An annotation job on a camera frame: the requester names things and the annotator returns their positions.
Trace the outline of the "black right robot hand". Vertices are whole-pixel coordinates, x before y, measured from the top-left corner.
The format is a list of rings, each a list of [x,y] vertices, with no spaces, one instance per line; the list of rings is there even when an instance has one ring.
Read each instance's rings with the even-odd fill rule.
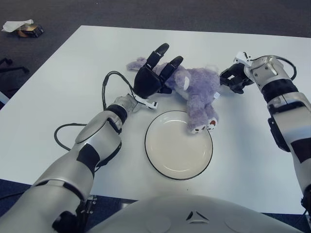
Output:
[[[246,76],[244,68],[244,64],[236,63],[224,70],[220,74],[220,85],[229,87],[234,93],[243,94],[244,87],[254,83]]]

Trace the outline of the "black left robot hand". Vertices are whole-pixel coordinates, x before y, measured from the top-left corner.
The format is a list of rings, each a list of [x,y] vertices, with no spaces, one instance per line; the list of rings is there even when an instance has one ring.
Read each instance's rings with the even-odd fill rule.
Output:
[[[146,63],[138,70],[134,80],[133,91],[139,97],[147,99],[149,96],[155,93],[172,93],[172,89],[167,87],[165,82],[183,62],[183,57],[175,57],[173,60],[167,63],[164,68],[161,69],[159,74],[156,74],[155,71],[153,71],[168,48],[169,45],[167,43],[162,44],[150,54],[146,60]]]

